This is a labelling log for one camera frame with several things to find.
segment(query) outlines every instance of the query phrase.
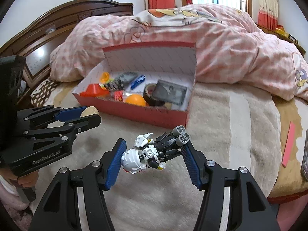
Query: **wooden headboard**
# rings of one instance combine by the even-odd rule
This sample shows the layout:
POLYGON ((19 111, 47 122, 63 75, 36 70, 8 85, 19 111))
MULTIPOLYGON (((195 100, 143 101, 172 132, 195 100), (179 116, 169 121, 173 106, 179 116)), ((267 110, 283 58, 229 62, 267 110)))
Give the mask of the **wooden headboard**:
POLYGON ((102 15, 133 15, 132 3, 111 0, 74 0, 57 6, 36 19, 0 48, 0 57, 21 55, 27 66, 23 76, 29 95, 50 73, 49 55, 83 19, 102 15))

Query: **black tape roll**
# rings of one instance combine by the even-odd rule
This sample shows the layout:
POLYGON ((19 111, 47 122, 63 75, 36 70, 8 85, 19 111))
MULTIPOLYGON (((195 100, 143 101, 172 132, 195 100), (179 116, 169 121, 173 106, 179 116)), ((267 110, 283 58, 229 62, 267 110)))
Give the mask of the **black tape roll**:
POLYGON ((152 106, 152 107, 163 106, 165 102, 153 98, 150 94, 154 90, 155 86, 156 86, 156 83, 147 84, 143 91, 143 98, 148 103, 149 106, 152 106))

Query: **hand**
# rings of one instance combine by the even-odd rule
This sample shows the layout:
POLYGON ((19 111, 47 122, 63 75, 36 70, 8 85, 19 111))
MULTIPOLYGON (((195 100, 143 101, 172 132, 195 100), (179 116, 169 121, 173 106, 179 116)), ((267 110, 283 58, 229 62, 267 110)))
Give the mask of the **hand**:
POLYGON ((27 174, 23 177, 19 177, 17 178, 16 175, 14 175, 12 173, 12 171, 7 168, 7 167, 4 167, 4 168, 0 168, 0 175, 7 181, 9 182, 10 184, 12 184, 10 182, 10 180, 17 180, 17 183, 19 185, 21 185, 22 187, 32 187, 36 184, 38 178, 39 178, 39 171, 34 171, 30 174, 27 174))

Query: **brown polka dot pillow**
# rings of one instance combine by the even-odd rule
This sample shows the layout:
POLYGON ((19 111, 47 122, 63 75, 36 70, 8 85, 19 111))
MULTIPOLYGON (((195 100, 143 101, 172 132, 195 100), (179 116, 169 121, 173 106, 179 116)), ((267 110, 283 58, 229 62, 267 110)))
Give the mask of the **brown polka dot pillow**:
POLYGON ((47 102, 51 92, 60 84, 54 82, 50 77, 42 81, 41 84, 32 92, 31 104, 34 107, 42 107, 47 102))

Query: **red cardboard box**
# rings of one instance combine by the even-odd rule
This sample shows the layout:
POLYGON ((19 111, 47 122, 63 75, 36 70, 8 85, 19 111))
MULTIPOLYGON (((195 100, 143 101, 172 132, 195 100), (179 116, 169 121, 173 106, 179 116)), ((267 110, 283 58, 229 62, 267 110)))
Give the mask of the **red cardboard box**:
POLYGON ((88 76, 72 91, 81 105, 95 106, 99 111, 151 125, 174 128, 186 126, 188 111, 195 85, 196 50, 195 44, 186 42, 140 42, 123 44, 103 49, 106 59, 93 68, 88 76), (145 75, 145 82, 132 93, 143 93, 144 87, 158 80, 173 82, 187 87, 183 105, 172 104, 164 107, 137 106, 99 98, 81 97, 91 83, 99 83, 103 72, 112 78, 121 73, 133 71, 145 75))

